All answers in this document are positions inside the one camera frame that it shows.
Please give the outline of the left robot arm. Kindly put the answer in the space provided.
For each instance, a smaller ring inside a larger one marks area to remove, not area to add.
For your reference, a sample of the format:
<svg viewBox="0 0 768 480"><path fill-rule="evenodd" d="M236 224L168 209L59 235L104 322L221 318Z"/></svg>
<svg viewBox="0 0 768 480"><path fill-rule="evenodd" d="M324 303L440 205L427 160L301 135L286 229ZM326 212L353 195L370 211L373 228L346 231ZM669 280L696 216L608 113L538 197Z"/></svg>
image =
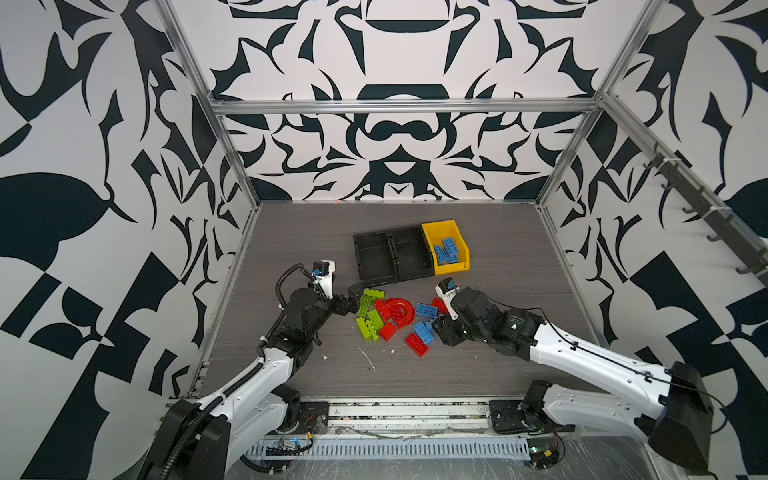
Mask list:
<svg viewBox="0 0 768 480"><path fill-rule="evenodd" d="M139 471L141 479L222 479L271 432L299 422L301 395L289 380L318 345L334 315L356 313L364 282L345 294L333 288L335 264L297 263L277 280L280 313L256 346L255 360L201 399L177 401L165 414Z"/></svg>

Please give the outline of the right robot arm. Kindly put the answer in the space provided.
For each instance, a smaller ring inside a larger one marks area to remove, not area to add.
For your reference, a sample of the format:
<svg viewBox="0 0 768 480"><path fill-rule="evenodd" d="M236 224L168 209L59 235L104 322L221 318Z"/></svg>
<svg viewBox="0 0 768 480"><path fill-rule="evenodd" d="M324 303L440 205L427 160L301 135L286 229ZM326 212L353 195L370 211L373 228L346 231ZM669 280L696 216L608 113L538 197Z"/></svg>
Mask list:
<svg viewBox="0 0 768 480"><path fill-rule="evenodd" d="M556 326L538 307L507 306L481 291L461 288L451 278L435 291L447 310L435 322L444 345L479 342L593 387L574 390L536 380L516 407L492 407L496 433L557 435L563 427L587 427L643 441L688 471L708 471L714 398L695 368L620 355Z"/></svg>

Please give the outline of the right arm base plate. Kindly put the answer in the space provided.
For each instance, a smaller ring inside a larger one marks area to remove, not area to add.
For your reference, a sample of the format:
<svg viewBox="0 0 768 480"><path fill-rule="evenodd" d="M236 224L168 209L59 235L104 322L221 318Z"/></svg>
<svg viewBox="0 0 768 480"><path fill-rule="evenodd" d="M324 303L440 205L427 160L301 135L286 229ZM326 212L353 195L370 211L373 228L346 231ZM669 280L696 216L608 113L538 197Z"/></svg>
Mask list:
<svg viewBox="0 0 768 480"><path fill-rule="evenodd" d="M492 430L499 435L571 433L574 425L558 424L547 416L542 407L523 400L490 400L488 402Z"/></svg>

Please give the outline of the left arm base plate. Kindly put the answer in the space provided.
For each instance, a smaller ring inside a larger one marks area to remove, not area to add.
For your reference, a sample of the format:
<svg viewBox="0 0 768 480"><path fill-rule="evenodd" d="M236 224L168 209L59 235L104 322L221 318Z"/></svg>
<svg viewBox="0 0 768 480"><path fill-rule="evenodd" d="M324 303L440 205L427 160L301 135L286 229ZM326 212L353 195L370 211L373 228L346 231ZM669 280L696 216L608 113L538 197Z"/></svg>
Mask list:
<svg viewBox="0 0 768 480"><path fill-rule="evenodd" d="M330 404L327 401L302 401L290 407L286 420L272 435L324 434L328 429Z"/></svg>

